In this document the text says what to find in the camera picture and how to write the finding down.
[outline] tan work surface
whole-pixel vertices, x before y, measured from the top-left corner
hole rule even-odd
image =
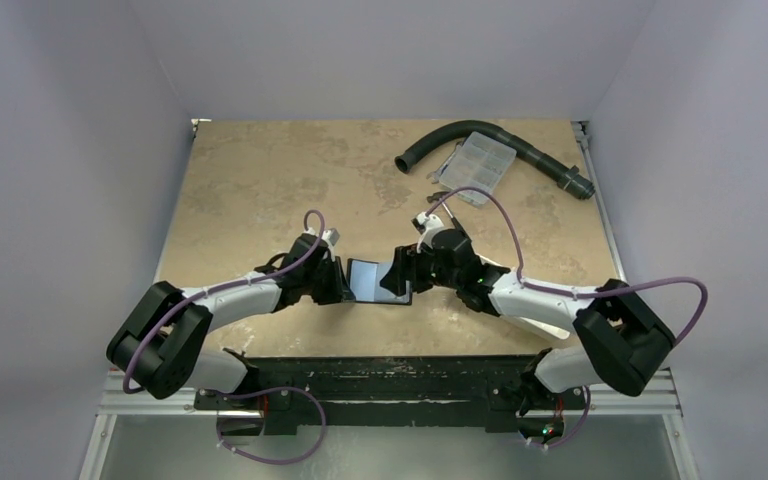
[[[585,171],[566,120],[497,120],[561,163]],[[343,258],[390,261],[416,242],[411,219],[440,190],[425,178],[454,149],[443,146],[405,175],[393,158],[443,120],[204,122],[199,125],[158,278],[178,287],[220,283],[287,251],[310,208],[340,232]],[[595,200],[580,201],[517,160],[495,191],[523,246],[529,277],[569,285],[616,275]],[[448,202],[476,252],[516,266],[491,203]],[[445,213],[437,212],[448,223]],[[555,346],[568,343],[555,342]],[[549,342],[504,319],[467,309],[434,288],[412,306],[318,306],[309,298],[249,317],[208,337],[208,348],[251,356],[479,355],[536,353]]]

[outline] white enclosure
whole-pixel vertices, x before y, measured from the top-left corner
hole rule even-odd
[[[77,475],[190,118],[529,116],[590,121],[630,280],[708,283],[690,443],[768,478],[768,0],[0,0],[0,478]]]

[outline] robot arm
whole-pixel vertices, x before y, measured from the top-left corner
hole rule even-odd
[[[549,395],[604,382],[637,396],[675,346],[672,332],[637,294],[582,298],[627,286],[620,280],[600,287],[521,282],[510,268],[477,255],[465,232],[445,228],[436,215],[420,213],[413,224],[420,239],[396,248],[382,287],[395,294],[403,294],[406,284],[415,292],[448,287],[472,310],[533,319],[579,336],[581,346],[544,351],[527,369],[530,381],[539,384],[533,386],[535,391]],[[524,283],[574,294],[546,293],[525,288]]]
[[[168,282],[152,285],[108,344],[108,360],[125,371],[163,315],[185,298],[206,293],[179,311],[168,323],[169,328],[149,341],[137,359],[133,378],[157,399],[185,386],[235,391],[246,376],[246,363],[233,352],[202,352],[207,334],[252,315],[282,310],[303,295],[310,295],[319,305],[353,301],[340,257],[334,251],[338,239],[335,229],[325,231],[307,260],[263,281],[253,280],[280,272],[312,248],[316,241],[312,231],[296,239],[280,267],[263,265],[236,280],[209,287],[178,289]]]

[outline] white wall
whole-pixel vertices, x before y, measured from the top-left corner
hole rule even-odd
[[[126,1],[0,0],[0,478],[75,478],[188,116]]]
[[[133,0],[215,119],[589,117],[654,0]]]
[[[710,286],[675,367],[703,477],[768,478],[768,0],[659,1],[592,127],[631,279]],[[679,328],[695,295],[649,298]]]

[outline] hose connector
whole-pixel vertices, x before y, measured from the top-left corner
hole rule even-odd
[[[596,193],[593,182],[579,173],[578,167],[573,166],[558,179],[558,187],[579,200],[587,200]]]

